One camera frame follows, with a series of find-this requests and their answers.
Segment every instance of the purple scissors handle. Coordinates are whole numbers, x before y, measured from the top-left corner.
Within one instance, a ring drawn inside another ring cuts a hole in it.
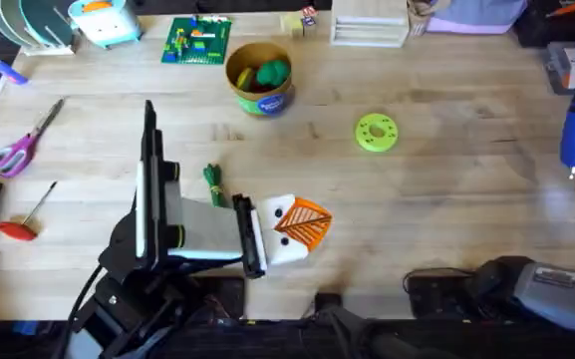
[[[44,130],[55,119],[57,113],[64,105],[64,99],[59,100],[32,133],[26,134],[16,143],[0,150],[1,177],[9,179],[19,174],[32,160],[35,155],[37,141]]]
[[[26,134],[15,144],[0,150],[1,177],[9,179],[19,174],[35,155],[36,136]]]

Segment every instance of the plastic toy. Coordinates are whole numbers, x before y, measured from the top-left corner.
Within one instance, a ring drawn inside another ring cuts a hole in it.
[[[388,116],[368,114],[356,124],[356,141],[367,151],[384,152],[398,141],[398,126]]]
[[[272,60],[264,63],[256,73],[256,81],[260,85],[279,87],[289,77],[291,70],[281,60]]]

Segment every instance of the wooden table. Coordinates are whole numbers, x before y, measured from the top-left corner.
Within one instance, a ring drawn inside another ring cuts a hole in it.
[[[288,50],[297,88],[283,116],[245,115],[222,66],[159,62],[172,16],[143,17],[143,40],[76,56],[27,58],[30,76],[0,96],[0,147],[68,100],[31,166],[6,183],[0,220],[30,210],[53,180],[33,242],[0,234],[0,319],[65,318],[134,190],[144,101],[179,161],[181,188],[208,200],[201,170],[223,167],[230,193],[293,192],[334,214],[306,260],[248,282],[252,318],[294,318],[318,288],[347,293],[363,315],[409,317],[402,276],[476,267],[501,254],[575,267],[575,181],[558,160],[569,99],[549,94],[537,54],[510,36],[427,35],[405,48],[330,47],[280,34],[279,14],[233,15],[229,52],[271,40]],[[383,154],[355,142],[366,113],[400,128]]]

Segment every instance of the cable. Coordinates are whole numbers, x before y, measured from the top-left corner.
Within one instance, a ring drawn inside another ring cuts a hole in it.
[[[92,275],[90,275],[90,278],[88,278],[88,281],[86,281],[86,284],[84,284],[84,287],[81,289],[77,300],[75,300],[75,304],[72,306],[70,315],[68,315],[68,321],[66,322],[66,327],[64,328],[64,332],[60,338],[59,345],[57,346],[56,359],[64,359],[66,357],[66,350],[68,349],[70,341],[70,332],[72,331],[72,326],[75,322],[75,315],[77,315],[77,311],[79,311],[79,307],[81,307],[81,302],[84,301],[86,293],[88,293],[92,283],[97,279],[97,276],[99,276],[101,269],[101,265],[97,265],[97,268],[95,268],[95,271],[92,272]]]
[[[437,271],[437,270],[450,270],[456,273],[464,274],[465,276],[473,276],[475,272],[465,269],[459,269],[455,267],[435,267],[435,268],[422,268],[422,269],[414,269],[403,277],[403,289],[405,290],[406,294],[409,294],[409,288],[407,287],[407,281],[411,278],[414,274],[422,273],[422,272],[430,272],[430,271]]]
[[[214,206],[225,207],[225,197],[223,196],[222,188],[222,174],[219,165],[208,164],[203,169],[203,176],[209,184],[209,192],[211,193],[211,203]]]

